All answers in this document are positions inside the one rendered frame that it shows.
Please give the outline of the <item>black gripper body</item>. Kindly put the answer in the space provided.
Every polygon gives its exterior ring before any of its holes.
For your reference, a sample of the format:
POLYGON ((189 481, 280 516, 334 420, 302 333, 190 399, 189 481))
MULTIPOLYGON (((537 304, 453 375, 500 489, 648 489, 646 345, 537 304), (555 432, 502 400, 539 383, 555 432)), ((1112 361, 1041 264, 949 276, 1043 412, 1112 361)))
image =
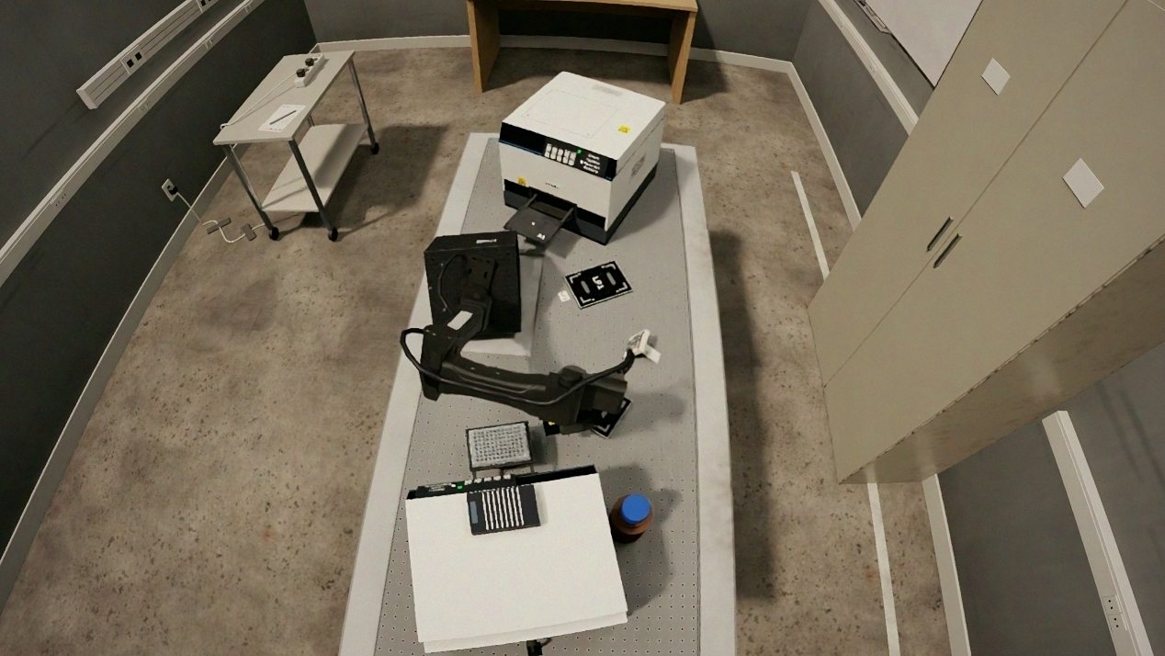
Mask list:
POLYGON ((592 419, 592 416, 593 415, 592 415, 592 412, 589 412, 589 410, 582 410, 582 412, 578 412, 577 414, 577 419, 576 419, 574 424, 571 424, 571 425, 558 424, 560 426, 562 435, 580 433, 580 431, 582 431, 582 429, 585 429, 585 426, 582 426, 582 422, 592 419))

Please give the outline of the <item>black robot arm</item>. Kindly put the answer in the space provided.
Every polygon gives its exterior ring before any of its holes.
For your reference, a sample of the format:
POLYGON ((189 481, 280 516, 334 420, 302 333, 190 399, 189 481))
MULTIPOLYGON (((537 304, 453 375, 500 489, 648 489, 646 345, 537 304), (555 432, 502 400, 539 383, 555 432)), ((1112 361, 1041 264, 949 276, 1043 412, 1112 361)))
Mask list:
POLYGON ((574 424, 577 414, 582 410, 620 414, 624 392, 628 389, 622 369, 609 378, 596 379, 581 390, 574 390, 582 379, 600 372, 589 374, 582 367, 569 365, 558 373, 527 374, 490 367, 460 355, 469 338, 479 331, 483 332, 490 319, 492 297, 486 291, 490 289, 494 264, 495 260, 489 256, 467 254, 456 313, 445 324, 429 324, 424 327, 419 364, 440 378, 438 382, 419 372, 424 396, 435 402, 442 392, 446 395, 479 397, 562 425, 574 424), (483 277, 483 271, 487 277, 483 277), (527 404, 553 400, 560 402, 551 407, 527 404))

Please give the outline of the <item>brown bottle with blue cap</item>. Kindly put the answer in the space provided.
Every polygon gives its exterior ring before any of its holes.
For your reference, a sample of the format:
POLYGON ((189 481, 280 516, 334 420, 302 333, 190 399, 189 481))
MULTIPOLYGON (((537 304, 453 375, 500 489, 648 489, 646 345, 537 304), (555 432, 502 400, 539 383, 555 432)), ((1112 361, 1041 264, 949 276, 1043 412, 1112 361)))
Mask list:
POLYGON ((645 532, 652 519, 654 512, 645 498, 630 494, 617 499, 608 519, 612 539, 622 544, 635 542, 645 532))

